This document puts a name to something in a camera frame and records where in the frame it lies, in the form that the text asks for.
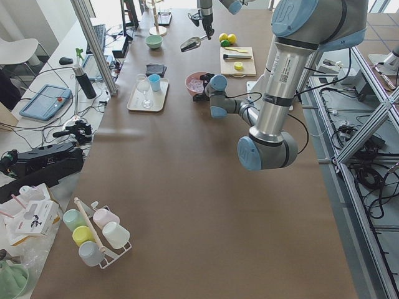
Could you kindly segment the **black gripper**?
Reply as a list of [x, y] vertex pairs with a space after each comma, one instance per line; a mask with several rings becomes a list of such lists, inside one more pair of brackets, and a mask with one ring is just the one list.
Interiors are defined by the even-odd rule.
[[205, 74], [199, 76], [199, 80], [203, 86], [203, 91], [202, 91], [202, 93], [196, 93], [195, 95], [193, 95], [194, 102], [209, 101], [209, 96], [206, 94], [206, 87], [210, 83], [210, 80], [213, 77], [214, 77], [214, 74], [212, 74], [212, 73], [205, 73]]
[[206, 32], [206, 36], [208, 40], [211, 40], [212, 36], [214, 35], [214, 29], [212, 27], [213, 23], [213, 9], [212, 8], [201, 8], [199, 10], [203, 29]]

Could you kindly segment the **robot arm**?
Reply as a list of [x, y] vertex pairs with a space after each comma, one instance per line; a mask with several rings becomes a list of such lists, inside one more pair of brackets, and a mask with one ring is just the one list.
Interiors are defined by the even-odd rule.
[[[237, 14], [241, 8], [247, 5], [250, 1], [245, 0], [221, 0], [219, 1], [232, 15]], [[199, 0], [197, 1], [198, 12], [196, 14], [188, 14], [193, 24], [199, 27], [202, 23], [206, 37], [211, 39], [214, 34], [213, 29], [213, 1]]]
[[248, 170], [284, 168], [298, 154], [283, 125], [311, 54], [359, 45], [365, 37], [367, 1], [281, 1], [271, 19], [276, 54], [261, 89], [262, 107], [229, 98], [224, 75], [211, 78], [204, 92], [213, 118], [237, 113], [251, 127], [238, 141], [238, 158]]

